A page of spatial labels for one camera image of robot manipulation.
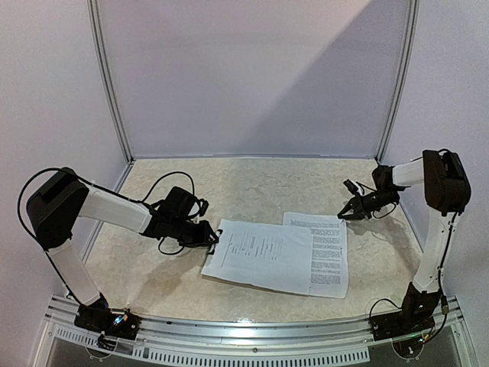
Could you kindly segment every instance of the document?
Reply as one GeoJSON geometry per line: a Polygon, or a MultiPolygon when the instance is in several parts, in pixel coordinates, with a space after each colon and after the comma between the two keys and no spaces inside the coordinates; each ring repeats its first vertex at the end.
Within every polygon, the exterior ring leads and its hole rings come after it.
{"type": "Polygon", "coordinates": [[[309,228],[223,219],[214,255],[201,274],[276,291],[309,294],[313,235],[309,228]]]}
{"type": "Polygon", "coordinates": [[[345,298],[348,290],[346,223],[336,216],[285,213],[283,225],[308,229],[313,235],[309,294],[345,298]]]}

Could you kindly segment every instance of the marble-patterned surface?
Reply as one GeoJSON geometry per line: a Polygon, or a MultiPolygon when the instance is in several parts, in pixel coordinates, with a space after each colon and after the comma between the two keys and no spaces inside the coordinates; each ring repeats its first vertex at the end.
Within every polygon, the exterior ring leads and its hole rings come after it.
{"type": "MultiPolygon", "coordinates": [[[[342,182],[372,185],[373,161],[313,158],[197,158],[136,161],[121,193],[142,198],[170,171],[186,171],[196,195],[209,201],[206,219],[282,223],[295,211],[335,215],[351,195],[342,182]]],[[[173,185],[189,190],[186,177],[162,181],[150,203],[173,185]]],[[[163,248],[176,249],[168,239],[163,248]]],[[[231,284],[200,275],[205,249],[178,256],[158,252],[157,241],[105,224],[87,268],[112,307],[128,304],[138,313],[195,320],[285,322],[352,317],[368,312],[374,300],[400,304],[421,256],[403,211],[348,224],[349,288],[345,299],[307,297],[231,284]]],[[[389,306],[379,305],[376,310],[389,306]]]]}

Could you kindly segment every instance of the stack of paper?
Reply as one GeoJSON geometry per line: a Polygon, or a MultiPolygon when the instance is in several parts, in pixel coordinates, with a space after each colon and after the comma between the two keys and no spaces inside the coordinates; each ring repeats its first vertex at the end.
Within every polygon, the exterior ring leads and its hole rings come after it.
{"type": "Polygon", "coordinates": [[[346,296],[346,225],[335,216],[285,213],[283,226],[223,219],[219,228],[202,274],[276,291],[346,296]]]}

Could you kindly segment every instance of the sheet of paper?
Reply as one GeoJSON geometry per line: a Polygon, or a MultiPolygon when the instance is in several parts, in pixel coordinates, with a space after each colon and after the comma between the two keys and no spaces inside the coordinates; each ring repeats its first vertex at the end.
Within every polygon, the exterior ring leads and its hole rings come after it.
{"type": "Polygon", "coordinates": [[[309,229],[223,219],[214,255],[202,274],[276,291],[309,294],[313,235],[309,229]]]}
{"type": "Polygon", "coordinates": [[[309,294],[345,298],[348,290],[346,223],[336,216],[285,213],[284,226],[308,229],[313,235],[309,294]]]}

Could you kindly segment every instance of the metal corner post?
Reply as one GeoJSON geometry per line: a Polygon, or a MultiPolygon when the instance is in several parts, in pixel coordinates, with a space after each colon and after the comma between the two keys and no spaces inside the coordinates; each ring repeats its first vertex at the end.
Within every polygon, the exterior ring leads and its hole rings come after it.
{"type": "Polygon", "coordinates": [[[104,39],[102,35],[102,23],[100,19],[99,2],[97,0],[87,0],[89,6],[90,23],[92,25],[93,40],[97,59],[99,61],[100,73],[102,75],[102,83],[107,96],[107,103],[114,123],[115,133],[121,145],[122,154],[128,163],[133,161],[133,154],[129,145],[128,134],[125,131],[122,122],[121,112],[118,107],[117,99],[115,98],[114,84],[110,69],[108,67],[107,54],[105,52],[104,39]]]}
{"type": "Polygon", "coordinates": [[[399,109],[404,84],[406,82],[406,75],[411,58],[411,53],[413,50],[414,32],[416,30],[418,10],[419,0],[410,0],[410,9],[406,20],[406,31],[404,33],[403,49],[400,56],[399,69],[397,71],[396,85],[394,87],[394,93],[390,102],[390,111],[387,122],[382,132],[379,145],[377,146],[377,153],[375,154],[375,160],[377,162],[381,162],[384,159],[387,145],[389,144],[390,135],[392,133],[394,121],[396,120],[397,111],[399,109]]]}

